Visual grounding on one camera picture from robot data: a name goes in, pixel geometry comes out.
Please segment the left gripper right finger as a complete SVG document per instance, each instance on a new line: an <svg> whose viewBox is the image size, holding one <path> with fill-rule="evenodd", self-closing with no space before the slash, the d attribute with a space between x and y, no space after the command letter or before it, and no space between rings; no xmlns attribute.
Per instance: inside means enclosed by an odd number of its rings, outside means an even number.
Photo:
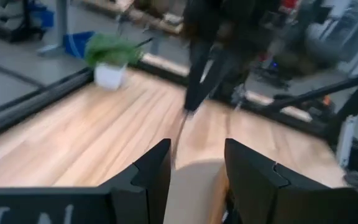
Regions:
<svg viewBox="0 0 358 224"><path fill-rule="evenodd" d="M233 138L225 140L224 161L234 206L242 224L310 224L317 219L302 196L328 187Z"/></svg>

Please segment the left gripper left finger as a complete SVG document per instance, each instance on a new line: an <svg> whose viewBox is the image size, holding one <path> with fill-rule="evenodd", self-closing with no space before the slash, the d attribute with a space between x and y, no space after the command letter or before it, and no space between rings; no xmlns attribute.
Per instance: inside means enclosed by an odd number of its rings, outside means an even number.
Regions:
<svg viewBox="0 0 358 224"><path fill-rule="evenodd" d="M100 187L106 214L98 224L163 224L171 179L171 140L162 139Z"/></svg>

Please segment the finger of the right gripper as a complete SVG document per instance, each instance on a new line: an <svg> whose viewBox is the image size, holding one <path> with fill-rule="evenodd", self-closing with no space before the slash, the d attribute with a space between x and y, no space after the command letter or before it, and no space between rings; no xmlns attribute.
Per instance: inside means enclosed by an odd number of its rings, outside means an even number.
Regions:
<svg viewBox="0 0 358 224"><path fill-rule="evenodd" d="M244 53L240 49L222 49L214 56L214 62L209 69L209 98L218 90L224 80L234 82L241 73L244 63Z"/></svg>
<svg viewBox="0 0 358 224"><path fill-rule="evenodd" d="M190 42L190 70L184 104L184 109L187 112L195 112L208 95L207 84L201 83L201 78L212 46L212 42L195 40Z"/></svg>

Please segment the black bar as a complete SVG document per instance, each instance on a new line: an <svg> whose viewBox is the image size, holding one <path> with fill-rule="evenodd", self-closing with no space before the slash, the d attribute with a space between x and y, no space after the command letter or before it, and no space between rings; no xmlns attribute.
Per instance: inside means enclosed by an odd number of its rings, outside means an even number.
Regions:
<svg viewBox="0 0 358 224"><path fill-rule="evenodd" d="M143 46L143 45L145 45L145 44L148 44L148 43L151 42L153 39L154 39L153 37L151 37L151 38L149 38L149 39L146 39L146 40L140 42L139 44L137 44L135 47L138 48L138 47L141 47L141 46Z"/></svg>

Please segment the green plant in white pot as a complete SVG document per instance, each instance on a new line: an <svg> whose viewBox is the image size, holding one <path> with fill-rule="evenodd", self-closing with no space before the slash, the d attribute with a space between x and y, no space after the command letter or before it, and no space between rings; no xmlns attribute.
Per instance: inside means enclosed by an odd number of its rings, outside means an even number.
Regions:
<svg viewBox="0 0 358 224"><path fill-rule="evenodd" d="M117 90L124 83L127 66L138 62L142 56L143 51L135 42L96 33L86 43L84 59L93 68L95 84Z"/></svg>

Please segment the blue plastic storage bin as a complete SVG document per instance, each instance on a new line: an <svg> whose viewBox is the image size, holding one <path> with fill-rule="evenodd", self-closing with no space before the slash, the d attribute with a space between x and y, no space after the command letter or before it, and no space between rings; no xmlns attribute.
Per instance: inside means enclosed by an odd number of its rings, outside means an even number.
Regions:
<svg viewBox="0 0 358 224"><path fill-rule="evenodd" d="M65 34L63 36L65 52L76 58L84 59L86 44L94 34L94 31Z"/></svg>
<svg viewBox="0 0 358 224"><path fill-rule="evenodd" d="M41 28L49 29L54 27L54 12L40 0L29 0L27 6L32 21Z"/></svg>

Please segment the grey desk foot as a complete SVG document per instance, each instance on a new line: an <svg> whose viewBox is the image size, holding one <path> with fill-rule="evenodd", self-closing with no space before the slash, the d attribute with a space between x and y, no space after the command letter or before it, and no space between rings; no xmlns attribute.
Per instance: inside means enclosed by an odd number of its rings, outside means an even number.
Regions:
<svg viewBox="0 0 358 224"><path fill-rule="evenodd" d="M64 35L68 31L68 10L71 0L55 0L55 32L57 40L54 44L48 44L37 50L37 55L41 57L52 57L64 52Z"/></svg>

